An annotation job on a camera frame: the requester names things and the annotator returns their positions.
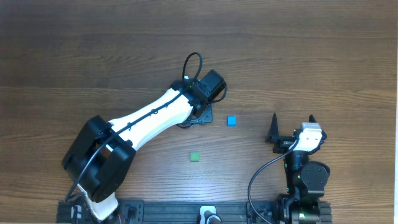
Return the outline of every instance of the wooden table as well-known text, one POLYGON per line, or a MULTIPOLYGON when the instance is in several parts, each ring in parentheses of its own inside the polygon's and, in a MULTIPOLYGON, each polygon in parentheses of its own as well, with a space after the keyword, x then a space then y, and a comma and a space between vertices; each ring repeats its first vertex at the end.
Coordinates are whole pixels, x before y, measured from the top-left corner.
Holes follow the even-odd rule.
MULTIPOLYGON (((84 123, 158 99, 199 51, 202 75, 228 82, 213 123, 148 142, 118 197, 246 201, 276 156, 272 113, 284 135, 314 114, 328 139, 311 158, 331 167, 322 200, 335 223, 392 223, 396 1, 3 0, 0 15, 0 221, 54 222, 72 184, 61 160, 84 123)), ((285 192, 282 163, 254 198, 285 192)))

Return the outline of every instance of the wood grain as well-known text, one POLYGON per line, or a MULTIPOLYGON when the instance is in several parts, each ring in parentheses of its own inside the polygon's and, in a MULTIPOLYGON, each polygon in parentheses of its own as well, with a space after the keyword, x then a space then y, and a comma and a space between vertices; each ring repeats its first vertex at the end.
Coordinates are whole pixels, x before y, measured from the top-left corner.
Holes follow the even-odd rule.
MULTIPOLYGON (((264 143, 272 113, 282 134, 314 114, 328 139, 312 159, 331 167, 322 200, 335 223, 392 223, 396 24, 393 0, 3 0, 0 222, 54 222, 72 184, 60 163, 85 121, 158 99, 199 51, 202 73, 228 82, 214 122, 148 142, 118 197, 245 201, 275 157, 264 143)), ((280 161, 252 194, 282 192, 280 161)))

